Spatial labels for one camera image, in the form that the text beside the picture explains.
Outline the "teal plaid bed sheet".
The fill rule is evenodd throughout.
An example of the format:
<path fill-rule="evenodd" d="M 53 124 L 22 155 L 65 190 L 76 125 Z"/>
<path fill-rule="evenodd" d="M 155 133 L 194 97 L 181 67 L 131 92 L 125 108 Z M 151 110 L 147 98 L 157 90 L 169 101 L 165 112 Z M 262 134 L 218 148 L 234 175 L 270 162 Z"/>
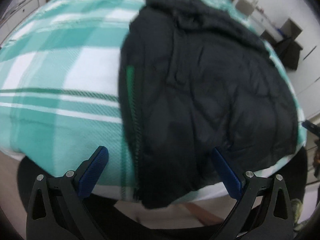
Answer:
<path fill-rule="evenodd" d="M 227 12 L 256 34 L 231 0 L 201 1 Z M 7 38 L 1 47 L 2 152 L 23 154 L 58 177 L 77 168 L 103 145 L 109 150 L 110 161 L 94 192 L 138 200 L 118 79 L 123 42 L 144 5 L 145 0 L 51 0 Z M 269 168 L 253 171 L 269 177 L 305 145 L 306 131 L 303 111 L 283 64 L 271 45 L 262 41 L 287 83 L 298 113 L 295 153 Z M 173 202 L 224 194 L 219 180 Z"/>

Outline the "white drawer cabinet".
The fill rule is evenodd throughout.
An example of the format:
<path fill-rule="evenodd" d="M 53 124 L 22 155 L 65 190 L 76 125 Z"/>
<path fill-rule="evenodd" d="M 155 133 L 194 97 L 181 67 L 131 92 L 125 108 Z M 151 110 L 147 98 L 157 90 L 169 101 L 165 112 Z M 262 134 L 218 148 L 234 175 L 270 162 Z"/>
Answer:
<path fill-rule="evenodd" d="M 5 22 L 9 17 L 11 17 L 15 12 L 20 10 L 22 7 L 26 6 L 28 3 L 32 2 L 33 0 L 23 0 L 16 5 L 14 5 L 12 8 L 10 8 L 2 17 L 1 17 L 1 24 Z"/>

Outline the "white desk with drawers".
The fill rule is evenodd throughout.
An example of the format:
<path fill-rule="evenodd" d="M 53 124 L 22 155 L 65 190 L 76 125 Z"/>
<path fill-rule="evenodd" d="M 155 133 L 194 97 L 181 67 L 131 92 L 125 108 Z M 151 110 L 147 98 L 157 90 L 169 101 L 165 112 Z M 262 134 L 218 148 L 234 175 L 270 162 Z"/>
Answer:
<path fill-rule="evenodd" d="M 277 27 L 254 2 L 238 0 L 235 7 L 248 17 L 250 25 L 257 34 L 272 45 L 286 38 L 295 40 L 303 31 L 300 26 L 290 18 L 288 18 L 281 27 Z"/>

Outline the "black gripper tip at edge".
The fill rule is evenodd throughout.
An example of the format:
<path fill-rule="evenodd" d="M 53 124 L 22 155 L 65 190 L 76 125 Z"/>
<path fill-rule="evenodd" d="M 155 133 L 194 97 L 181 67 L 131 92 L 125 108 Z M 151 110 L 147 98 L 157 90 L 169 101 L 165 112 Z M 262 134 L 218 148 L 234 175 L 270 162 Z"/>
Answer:
<path fill-rule="evenodd" d="M 312 122 L 310 122 L 309 120 L 305 120 L 302 123 L 302 126 L 307 129 L 309 132 L 311 132 L 312 134 L 320 137 L 320 127 L 316 124 L 313 124 Z"/>

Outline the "black puffer jacket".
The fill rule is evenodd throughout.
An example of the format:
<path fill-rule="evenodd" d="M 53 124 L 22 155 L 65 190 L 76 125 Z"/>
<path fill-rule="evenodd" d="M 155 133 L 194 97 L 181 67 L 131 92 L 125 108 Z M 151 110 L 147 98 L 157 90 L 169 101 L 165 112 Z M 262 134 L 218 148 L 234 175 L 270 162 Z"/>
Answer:
<path fill-rule="evenodd" d="M 121 48 L 118 93 L 147 209 L 216 184 L 216 148 L 243 171 L 296 151 L 296 104 L 265 44 L 201 0 L 145 0 Z"/>

